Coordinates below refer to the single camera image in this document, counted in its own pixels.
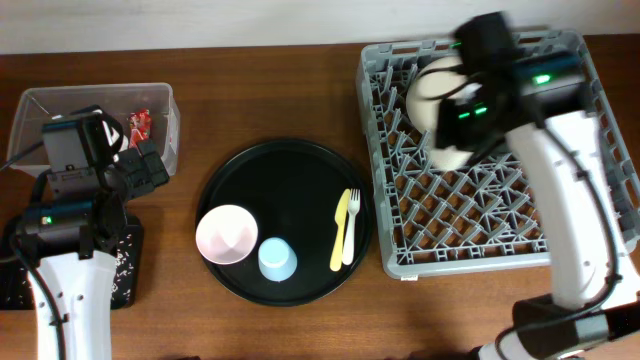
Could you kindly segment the white cup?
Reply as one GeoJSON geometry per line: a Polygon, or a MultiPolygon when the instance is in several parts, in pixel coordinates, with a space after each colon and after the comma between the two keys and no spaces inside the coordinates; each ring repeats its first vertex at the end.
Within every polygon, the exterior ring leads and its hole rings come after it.
{"type": "Polygon", "coordinates": [[[472,152],[449,146],[445,149],[432,148],[429,157],[432,165],[442,171],[453,171],[463,167],[473,156],[472,152]]]}

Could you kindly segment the red snack wrapper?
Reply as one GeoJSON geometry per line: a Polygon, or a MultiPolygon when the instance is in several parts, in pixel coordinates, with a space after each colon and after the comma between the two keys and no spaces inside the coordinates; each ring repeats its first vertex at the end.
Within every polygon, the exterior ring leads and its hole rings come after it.
{"type": "Polygon", "coordinates": [[[138,142],[148,140],[151,137],[152,118],[148,109],[131,113],[128,121],[130,127],[130,148],[136,147],[138,142]]]}

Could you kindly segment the light blue cup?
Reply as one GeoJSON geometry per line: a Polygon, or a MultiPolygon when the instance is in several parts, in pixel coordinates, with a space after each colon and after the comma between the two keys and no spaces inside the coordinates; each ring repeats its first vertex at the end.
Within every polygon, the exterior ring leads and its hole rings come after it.
{"type": "Polygon", "coordinates": [[[258,249],[258,265],[261,274],[266,279],[282,282],[294,274],[298,259],[285,240],[272,237],[261,243],[258,249]]]}

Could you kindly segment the white plastic fork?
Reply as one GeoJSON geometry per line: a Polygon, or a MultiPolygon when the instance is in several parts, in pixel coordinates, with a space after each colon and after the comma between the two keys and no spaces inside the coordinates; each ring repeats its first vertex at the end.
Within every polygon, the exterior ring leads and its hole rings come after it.
{"type": "Polygon", "coordinates": [[[355,222],[356,216],[360,210],[360,190],[352,189],[350,191],[350,198],[348,202],[348,223],[345,233],[342,263],[344,265],[351,265],[354,259],[355,250],[355,222]]]}

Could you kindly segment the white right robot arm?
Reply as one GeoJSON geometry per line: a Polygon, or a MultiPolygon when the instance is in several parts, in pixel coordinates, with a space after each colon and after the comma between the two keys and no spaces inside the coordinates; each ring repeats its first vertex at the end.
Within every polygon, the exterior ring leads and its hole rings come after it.
{"type": "Polygon", "coordinates": [[[480,359],[568,359],[639,329],[639,274],[608,189],[578,58],[505,52],[434,61],[416,80],[430,155],[454,170],[504,141],[532,188],[552,291],[515,303],[480,359]]]}

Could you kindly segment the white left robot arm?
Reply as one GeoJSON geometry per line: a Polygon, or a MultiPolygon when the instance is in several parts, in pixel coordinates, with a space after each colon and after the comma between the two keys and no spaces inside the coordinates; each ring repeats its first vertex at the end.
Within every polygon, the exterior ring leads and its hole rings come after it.
{"type": "Polygon", "coordinates": [[[155,144],[114,154],[110,145],[48,140],[48,171],[8,234],[28,272],[41,359],[109,359],[112,289],[119,263],[137,260],[144,239],[127,201],[169,176],[155,144]]]}

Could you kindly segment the beige plate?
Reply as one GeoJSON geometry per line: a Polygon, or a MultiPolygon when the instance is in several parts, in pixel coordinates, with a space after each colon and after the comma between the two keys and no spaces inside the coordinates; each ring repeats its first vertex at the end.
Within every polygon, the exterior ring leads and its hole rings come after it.
{"type": "Polygon", "coordinates": [[[423,135],[431,135],[437,127],[441,100],[431,100],[431,97],[451,91],[467,80],[453,70],[441,71],[457,65],[461,65],[458,56],[439,58],[420,70],[410,85],[406,112],[411,124],[423,135]]]}

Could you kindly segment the pink bowl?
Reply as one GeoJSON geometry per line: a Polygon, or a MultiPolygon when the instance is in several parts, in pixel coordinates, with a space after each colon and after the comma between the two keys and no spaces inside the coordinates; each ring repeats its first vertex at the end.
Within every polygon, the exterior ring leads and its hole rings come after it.
{"type": "Polygon", "coordinates": [[[205,213],[196,227],[200,254],[217,265],[231,265],[245,259],[254,249],[258,225],[254,216],[237,205],[217,206],[205,213]]]}

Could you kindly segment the yellow plastic knife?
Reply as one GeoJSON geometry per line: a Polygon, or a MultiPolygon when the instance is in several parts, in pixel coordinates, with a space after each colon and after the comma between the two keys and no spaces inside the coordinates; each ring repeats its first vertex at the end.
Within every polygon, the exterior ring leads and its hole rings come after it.
{"type": "Polygon", "coordinates": [[[338,272],[342,265],[342,251],[344,241],[344,227],[346,221],[347,207],[351,195],[350,189],[345,189],[342,193],[334,214],[334,221],[337,226],[334,245],[330,257],[329,267],[333,272],[338,272]]]}

